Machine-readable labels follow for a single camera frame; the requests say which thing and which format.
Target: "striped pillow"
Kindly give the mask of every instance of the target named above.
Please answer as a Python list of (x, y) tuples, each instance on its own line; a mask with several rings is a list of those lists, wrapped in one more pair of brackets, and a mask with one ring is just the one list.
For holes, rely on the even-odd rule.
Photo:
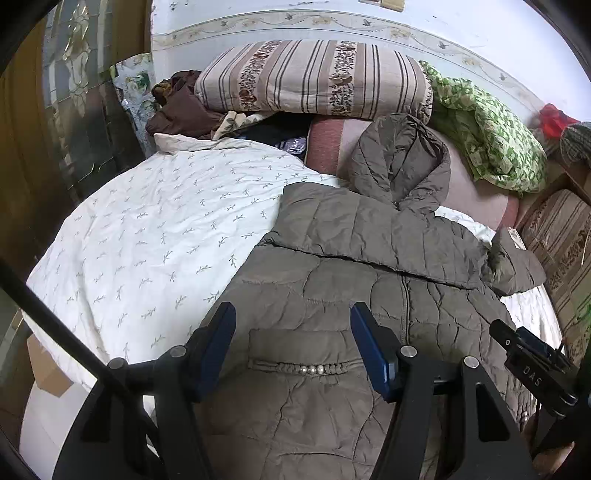
[(354, 41), (285, 40), (230, 48), (195, 84), (209, 110), (284, 111), (374, 119), (410, 113), (427, 123), (433, 93), (422, 67)]
[(575, 364), (583, 359), (591, 334), (590, 233), (591, 207), (560, 190), (532, 214), (521, 235), (544, 267), (545, 286)]

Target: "green patterned cloth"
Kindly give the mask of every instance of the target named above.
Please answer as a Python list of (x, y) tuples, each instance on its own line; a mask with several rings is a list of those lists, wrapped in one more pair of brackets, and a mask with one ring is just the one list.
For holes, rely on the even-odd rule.
[(474, 179), (516, 192), (541, 190), (544, 149), (509, 107), (470, 80), (443, 78), (426, 61), (420, 63), (433, 85), (429, 126), (453, 140)]

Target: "cardboard box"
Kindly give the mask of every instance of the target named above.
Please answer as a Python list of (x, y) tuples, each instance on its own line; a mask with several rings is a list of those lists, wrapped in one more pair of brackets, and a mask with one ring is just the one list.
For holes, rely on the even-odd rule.
[(34, 335), (27, 339), (27, 347), (37, 386), (55, 397), (61, 397), (72, 386), (72, 381)]

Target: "black pole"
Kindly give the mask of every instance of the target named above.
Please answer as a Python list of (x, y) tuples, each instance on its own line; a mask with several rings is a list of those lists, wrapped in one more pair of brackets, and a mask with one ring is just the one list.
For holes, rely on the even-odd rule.
[(0, 287), (74, 360), (109, 387), (132, 410), (138, 412), (146, 434), (158, 450), (158, 429), (146, 411), (137, 406), (135, 397), (119, 382), (113, 372), (27, 287), (0, 258)]

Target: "white wall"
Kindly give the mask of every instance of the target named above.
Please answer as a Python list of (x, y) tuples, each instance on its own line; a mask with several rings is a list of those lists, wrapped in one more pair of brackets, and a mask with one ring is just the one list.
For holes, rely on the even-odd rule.
[(400, 22), (458, 43), (505, 70), (544, 102), (591, 120), (591, 82), (566, 42), (521, 0), (406, 0), (394, 12), (358, 0), (154, 0), (152, 33), (270, 9), (351, 12)]

